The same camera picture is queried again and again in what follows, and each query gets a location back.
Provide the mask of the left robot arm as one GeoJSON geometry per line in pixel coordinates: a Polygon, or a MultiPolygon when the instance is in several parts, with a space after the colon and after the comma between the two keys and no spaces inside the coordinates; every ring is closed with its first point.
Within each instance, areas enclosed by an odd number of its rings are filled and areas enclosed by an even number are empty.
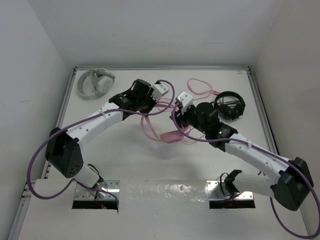
{"type": "Polygon", "coordinates": [[[107,128],[131,115],[122,111],[106,111],[124,109],[147,114],[162,97],[163,86],[159,81],[151,85],[142,79],[135,80],[130,89],[114,95],[91,115],[97,115],[97,118],[73,126],[50,140],[45,151],[46,160],[65,178],[93,188],[101,178],[84,163],[82,150],[107,128]]]}

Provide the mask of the pink headphones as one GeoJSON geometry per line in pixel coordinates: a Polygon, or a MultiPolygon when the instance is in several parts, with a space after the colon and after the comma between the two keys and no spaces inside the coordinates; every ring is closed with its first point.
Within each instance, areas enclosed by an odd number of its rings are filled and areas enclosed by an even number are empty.
{"type": "MultiPolygon", "coordinates": [[[[159,101],[159,103],[156,104],[156,108],[159,109],[164,109],[165,107],[167,107],[167,105],[169,104],[170,100],[168,98],[162,97],[159,101]]],[[[177,143],[177,142],[183,142],[184,141],[184,135],[181,134],[178,130],[174,130],[174,131],[170,131],[170,132],[165,132],[160,134],[159,136],[157,135],[155,129],[152,126],[152,123],[149,119],[149,117],[146,116],[142,116],[140,119],[140,126],[141,126],[141,130],[143,132],[143,134],[150,140],[152,141],[156,141],[156,142],[163,142],[166,144],[173,144],[173,143],[177,143]],[[147,124],[149,130],[151,130],[151,133],[153,134],[153,136],[149,135],[144,123],[147,124]]],[[[187,127],[187,128],[182,128],[182,130],[184,131],[184,133],[186,133],[187,135],[189,135],[191,133],[192,128],[191,127],[187,127]]]]}

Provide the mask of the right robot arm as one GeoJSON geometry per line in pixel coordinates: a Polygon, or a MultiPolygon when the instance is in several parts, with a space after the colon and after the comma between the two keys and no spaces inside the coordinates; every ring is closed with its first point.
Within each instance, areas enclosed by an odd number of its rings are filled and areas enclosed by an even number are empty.
{"type": "Polygon", "coordinates": [[[227,195],[249,191],[275,199],[290,211],[297,211],[314,186],[303,159],[284,158],[254,144],[235,128],[221,122],[209,102],[194,106],[191,101],[177,100],[170,118],[179,131],[191,126],[204,134],[203,143],[236,156],[263,173],[256,176],[234,169],[223,181],[222,191],[227,195]]]}

